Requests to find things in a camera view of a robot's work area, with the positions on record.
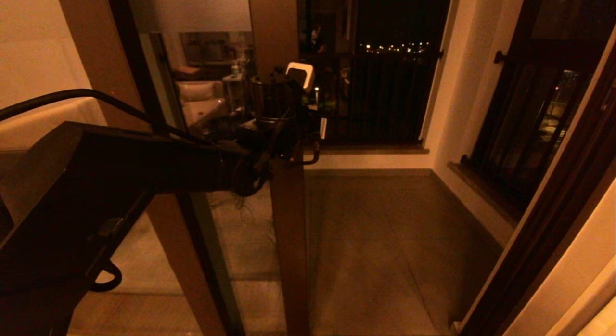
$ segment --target tile floor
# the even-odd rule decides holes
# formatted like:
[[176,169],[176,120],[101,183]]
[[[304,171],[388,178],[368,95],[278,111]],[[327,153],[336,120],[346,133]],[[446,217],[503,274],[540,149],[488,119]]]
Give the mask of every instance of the tile floor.
[[[438,178],[387,174],[307,173],[315,335],[446,334],[497,260],[498,246]],[[226,192],[208,198],[244,328],[254,335],[284,334],[269,190],[243,204]],[[88,294],[72,334],[200,335],[147,220],[114,260],[123,263],[125,287]]]

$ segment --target black cable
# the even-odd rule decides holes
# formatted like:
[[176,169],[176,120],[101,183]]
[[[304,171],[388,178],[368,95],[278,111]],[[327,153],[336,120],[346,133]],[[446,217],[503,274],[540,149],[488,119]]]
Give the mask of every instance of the black cable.
[[122,110],[123,112],[126,112],[126,114],[129,114],[133,117],[137,117],[138,119],[141,119],[141,121],[149,123],[154,128],[165,130],[165,132],[175,134],[184,139],[197,142],[197,143],[204,143],[207,145],[212,144],[209,141],[205,141],[205,140],[199,139],[198,137],[194,137],[190,134],[187,134],[179,130],[178,128],[174,128],[170,125],[167,125],[166,123],[160,123],[158,121],[155,121],[154,119],[152,119],[152,117],[150,117],[145,112],[141,112],[137,110],[136,108],[128,105],[127,103],[119,99],[116,99],[110,95],[107,95],[103,92],[99,92],[98,90],[87,90],[87,89],[61,90],[60,92],[50,93],[50,94],[42,95],[40,97],[29,99],[27,101],[16,103],[13,106],[9,106],[9,107],[6,107],[0,110],[0,121],[4,121],[5,119],[9,119],[10,117],[23,114],[24,112],[28,112],[29,110],[34,110],[35,108],[49,105],[54,102],[63,101],[66,99],[72,99],[72,98],[81,98],[81,97],[92,97],[92,98],[100,99],[108,103],[109,105],[114,106],[115,108]]

